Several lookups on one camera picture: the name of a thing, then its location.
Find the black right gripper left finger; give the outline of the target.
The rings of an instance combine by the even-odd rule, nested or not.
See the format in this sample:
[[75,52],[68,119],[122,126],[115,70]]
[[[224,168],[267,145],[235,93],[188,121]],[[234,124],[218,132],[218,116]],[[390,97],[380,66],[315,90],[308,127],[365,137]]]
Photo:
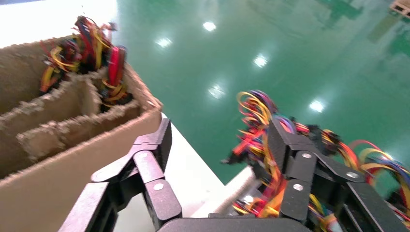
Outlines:
[[181,204],[164,175],[171,146],[171,121],[164,118],[155,132],[137,137],[125,156],[92,174],[59,231],[112,232],[118,213],[138,194],[156,230],[181,218]]

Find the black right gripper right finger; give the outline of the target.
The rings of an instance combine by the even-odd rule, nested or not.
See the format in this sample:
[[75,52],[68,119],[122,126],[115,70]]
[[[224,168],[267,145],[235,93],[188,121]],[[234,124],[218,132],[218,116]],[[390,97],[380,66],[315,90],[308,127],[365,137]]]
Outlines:
[[326,157],[309,138],[287,132],[279,120],[269,121],[268,147],[288,180],[280,217],[306,223],[313,194],[330,207],[344,232],[404,230],[363,174]]

